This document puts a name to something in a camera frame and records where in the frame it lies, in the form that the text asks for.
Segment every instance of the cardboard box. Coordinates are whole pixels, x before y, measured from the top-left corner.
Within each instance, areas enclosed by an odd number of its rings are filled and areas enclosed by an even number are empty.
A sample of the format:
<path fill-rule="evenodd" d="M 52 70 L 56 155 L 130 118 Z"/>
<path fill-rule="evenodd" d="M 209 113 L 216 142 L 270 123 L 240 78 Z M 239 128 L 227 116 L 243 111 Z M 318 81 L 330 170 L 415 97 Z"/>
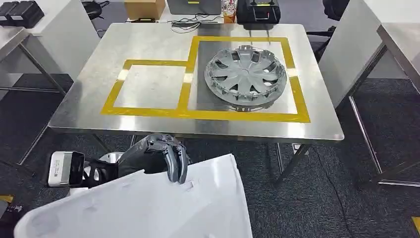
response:
<path fill-rule="evenodd" d="M 165 0 L 124 0 L 130 20 L 139 18 L 154 18 L 159 20 L 165 9 Z"/>

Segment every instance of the yellow tape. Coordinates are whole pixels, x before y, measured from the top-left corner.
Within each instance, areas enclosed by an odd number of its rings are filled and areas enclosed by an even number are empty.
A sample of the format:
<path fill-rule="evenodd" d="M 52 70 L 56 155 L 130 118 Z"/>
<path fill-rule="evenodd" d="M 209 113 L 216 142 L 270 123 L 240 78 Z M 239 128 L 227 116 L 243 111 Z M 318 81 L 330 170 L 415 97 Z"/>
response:
<path fill-rule="evenodd" d="M 411 218 L 412 218 L 412 220 L 414 222 L 414 225 L 416 226 L 416 229 L 417 229 L 417 231 L 420 235 L 420 217 L 411 217 Z"/>
<path fill-rule="evenodd" d="M 14 197 L 12 195 L 0 195 L 0 200 L 8 203 L 12 203 Z"/>
<path fill-rule="evenodd" d="M 290 86 L 295 100 L 297 114 L 285 113 L 258 113 L 258 112 L 222 112 L 222 111 L 198 111 L 188 110 L 188 100 L 191 92 L 194 69 L 198 54 L 200 41 L 222 41 L 222 42 L 279 42 L 281 44 L 286 68 L 288 70 Z M 185 67 L 184 79 L 176 109 L 156 108 L 128 108 L 114 107 L 114 103 L 121 91 L 125 78 L 132 65 L 160 65 Z M 224 36 L 195 36 L 192 39 L 190 52 L 187 61 L 180 60 L 144 60 L 128 59 L 118 75 L 117 81 L 111 89 L 108 98 L 101 111 L 107 115 L 127 115 L 145 117 L 172 117 L 185 119 L 206 119 L 206 120 L 246 120 L 246 121 L 275 121 L 275 122 L 311 122 L 302 89 L 296 75 L 295 64 L 287 38 L 284 37 L 224 37 Z"/>

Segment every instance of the metal table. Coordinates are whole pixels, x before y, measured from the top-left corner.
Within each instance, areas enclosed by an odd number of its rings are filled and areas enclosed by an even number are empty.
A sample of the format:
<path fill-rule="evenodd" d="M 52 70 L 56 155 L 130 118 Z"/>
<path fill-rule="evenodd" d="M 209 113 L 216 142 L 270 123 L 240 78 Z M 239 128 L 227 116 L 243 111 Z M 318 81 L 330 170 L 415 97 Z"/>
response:
<path fill-rule="evenodd" d="M 370 72 L 374 69 L 376 64 L 382 58 L 386 51 L 390 51 L 393 57 L 397 60 L 398 64 L 407 74 L 409 79 L 412 81 L 413 86 L 419 92 L 420 89 L 420 24 L 419 23 L 384 23 L 378 30 L 378 35 L 382 39 L 382 44 L 378 47 L 375 54 L 369 60 L 365 69 L 361 73 L 360 77 L 348 93 L 353 111 L 356 115 L 356 119 L 359 123 L 359 127 L 363 133 L 365 143 L 369 149 L 370 157 L 375 164 L 378 175 L 372 177 L 369 182 L 375 184 L 388 184 L 388 185 L 404 185 L 404 186 L 415 186 L 420 187 L 419 182 L 400 181 L 387 179 L 392 175 L 395 175 L 403 170 L 406 170 L 418 163 L 418 158 L 410 158 L 409 160 L 393 167 L 386 171 L 383 170 L 379 164 L 379 160 L 376 156 L 376 152 L 370 142 L 368 133 L 363 124 L 361 115 L 357 108 L 356 102 L 353 98 L 353 94 L 359 89 L 361 84 L 369 76 Z"/>
<path fill-rule="evenodd" d="M 29 59 L 29 61 L 34 64 L 34 66 L 43 74 L 51 84 L 54 85 L 56 90 L 53 89 L 40 89 L 40 88 L 23 88 L 23 87 L 0 87 L 0 90 L 7 91 L 28 91 L 28 92 L 43 92 L 43 93 L 60 93 L 63 96 L 65 91 L 63 88 L 54 80 L 54 78 L 46 72 L 42 65 L 32 56 L 28 49 L 22 44 L 22 42 L 29 36 L 29 33 L 23 27 L 1 27 L 0 28 L 0 61 L 2 61 L 7 55 L 9 55 L 14 49 L 19 48 L 24 55 Z M 44 134 L 47 125 L 41 130 L 37 135 L 31 147 L 25 152 L 24 156 L 17 163 L 22 165 L 35 145 L 40 140 L 41 136 Z M 12 164 L 2 161 L 4 164 L 12 166 Z"/>
<path fill-rule="evenodd" d="M 286 65 L 289 80 L 274 103 L 235 107 L 208 89 L 206 64 L 219 50 L 240 45 L 270 50 Z M 279 181 L 309 144 L 344 139 L 303 26 L 285 24 L 245 30 L 209 23 L 185 34 L 171 31 L 170 24 L 112 24 L 49 127 L 72 133 L 162 132 L 302 143 L 287 168 L 279 156 Z"/>

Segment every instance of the floor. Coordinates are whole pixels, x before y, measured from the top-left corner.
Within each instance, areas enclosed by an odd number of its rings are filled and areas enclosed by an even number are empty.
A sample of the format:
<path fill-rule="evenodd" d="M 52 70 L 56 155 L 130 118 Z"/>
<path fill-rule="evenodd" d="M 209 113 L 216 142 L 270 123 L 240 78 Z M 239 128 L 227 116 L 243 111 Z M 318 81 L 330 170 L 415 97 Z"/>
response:
<path fill-rule="evenodd" d="M 282 11 L 284 23 L 302 23 L 307 30 L 322 30 L 334 24 L 323 16 L 321 0 L 283 2 L 287 9 Z M 293 9 L 307 9 L 308 14 L 296 15 Z M 310 40 L 316 45 L 322 39 Z M 69 86 L 66 78 L 55 77 L 62 85 Z M 36 74 L 23 75 L 16 86 L 31 84 L 49 86 Z M 60 95 L 52 94 L 7 93 L 0 101 L 0 159 L 16 163 L 61 99 Z M 417 150 L 420 128 L 416 126 L 420 118 L 420 96 L 409 80 L 370 79 L 355 99 L 383 167 L 420 155 Z M 345 140 L 313 147 L 279 188 L 272 185 L 278 174 L 273 144 L 243 141 L 227 144 L 221 140 L 199 139 L 186 139 L 185 144 L 195 163 L 226 153 L 235 155 L 256 238 L 419 237 L 411 216 L 420 216 L 420 190 L 396 186 L 361 187 L 361 182 L 375 174 L 374 166 L 349 103 L 338 116 Z M 101 138 L 115 151 L 128 149 L 131 139 L 109 135 Z M 76 150 L 93 158 L 103 154 L 88 136 L 47 130 L 25 164 L 36 176 L 25 176 L 0 164 L 0 193 L 14 194 L 15 203 L 27 209 L 64 197 L 67 189 L 45 188 L 42 184 L 48 154 L 56 150 Z M 291 155 L 291 145 L 282 145 L 286 162 Z M 420 181 L 420 167 L 410 168 L 397 178 Z"/>

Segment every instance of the silver hubcap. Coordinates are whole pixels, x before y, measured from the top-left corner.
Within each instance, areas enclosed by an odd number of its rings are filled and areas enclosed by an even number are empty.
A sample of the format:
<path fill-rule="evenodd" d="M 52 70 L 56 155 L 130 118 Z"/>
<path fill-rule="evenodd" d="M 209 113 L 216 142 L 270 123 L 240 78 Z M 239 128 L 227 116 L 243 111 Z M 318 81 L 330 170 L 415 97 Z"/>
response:
<path fill-rule="evenodd" d="M 205 80 L 221 99 L 241 106 L 257 106 L 280 97 L 287 73 L 272 52 L 240 46 L 219 51 L 206 66 Z"/>

